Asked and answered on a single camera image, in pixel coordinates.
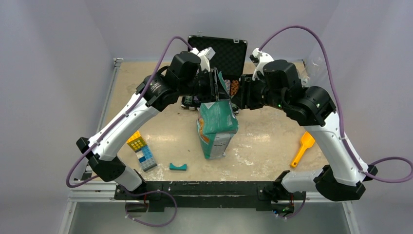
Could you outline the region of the yellow plastic scoop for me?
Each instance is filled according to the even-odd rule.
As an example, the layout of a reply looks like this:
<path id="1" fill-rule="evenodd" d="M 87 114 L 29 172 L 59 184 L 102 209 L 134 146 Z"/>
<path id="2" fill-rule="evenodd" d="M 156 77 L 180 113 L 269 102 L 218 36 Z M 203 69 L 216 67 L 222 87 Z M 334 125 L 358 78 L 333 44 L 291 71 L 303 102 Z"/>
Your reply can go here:
<path id="1" fill-rule="evenodd" d="M 313 147 L 315 142 L 316 141 L 312 137 L 312 135 L 309 132 L 305 132 L 300 139 L 300 148 L 298 152 L 296 153 L 295 157 L 293 158 L 293 160 L 291 161 L 290 167 L 296 168 L 299 162 L 301 161 L 306 150 Z"/>

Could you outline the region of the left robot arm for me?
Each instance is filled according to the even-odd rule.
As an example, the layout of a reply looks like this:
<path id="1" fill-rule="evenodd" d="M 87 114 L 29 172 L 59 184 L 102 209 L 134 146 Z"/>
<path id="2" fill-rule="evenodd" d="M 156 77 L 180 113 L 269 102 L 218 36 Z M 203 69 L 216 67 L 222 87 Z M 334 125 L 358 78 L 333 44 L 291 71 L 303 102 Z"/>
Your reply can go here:
<path id="1" fill-rule="evenodd" d="M 169 66 L 157 66 L 153 74 L 142 81 L 125 107 L 102 130 L 77 141 L 98 177 L 123 186 L 132 199 L 144 196 L 142 177 L 117 154 L 141 126 L 175 104 L 179 97 L 196 96 L 201 103 L 218 99 L 218 71 L 209 64 L 214 55 L 211 47 L 176 54 Z"/>

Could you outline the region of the green pet food bag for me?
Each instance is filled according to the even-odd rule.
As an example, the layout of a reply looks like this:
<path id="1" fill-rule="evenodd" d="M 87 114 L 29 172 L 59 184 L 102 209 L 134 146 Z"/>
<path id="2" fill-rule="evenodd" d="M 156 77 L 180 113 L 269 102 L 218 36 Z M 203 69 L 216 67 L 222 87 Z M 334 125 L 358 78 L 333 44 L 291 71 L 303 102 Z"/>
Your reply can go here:
<path id="1" fill-rule="evenodd" d="M 238 121 L 222 73 L 217 74 L 218 87 L 225 99 L 202 103 L 198 112 L 197 131 L 205 159 L 225 157 L 225 151 L 238 131 Z"/>

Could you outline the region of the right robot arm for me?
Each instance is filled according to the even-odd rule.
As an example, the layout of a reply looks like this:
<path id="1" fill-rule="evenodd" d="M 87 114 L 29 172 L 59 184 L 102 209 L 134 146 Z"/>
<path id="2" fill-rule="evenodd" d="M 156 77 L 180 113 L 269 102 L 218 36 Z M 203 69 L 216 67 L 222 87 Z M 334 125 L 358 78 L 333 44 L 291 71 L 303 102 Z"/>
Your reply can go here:
<path id="1" fill-rule="evenodd" d="M 274 181 L 274 200 L 295 192 L 318 192 L 338 202 L 359 200 L 366 190 L 366 173 L 378 172 L 376 166 L 348 153 L 350 142 L 340 135 L 338 111 L 329 93 L 318 86 L 304 87 L 290 62 L 271 61 L 256 74 L 242 75 L 233 101 L 241 109 L 269 106 L 284 111 L 315 139 L 327 159 L 318 170 L 282 172 Z"/>

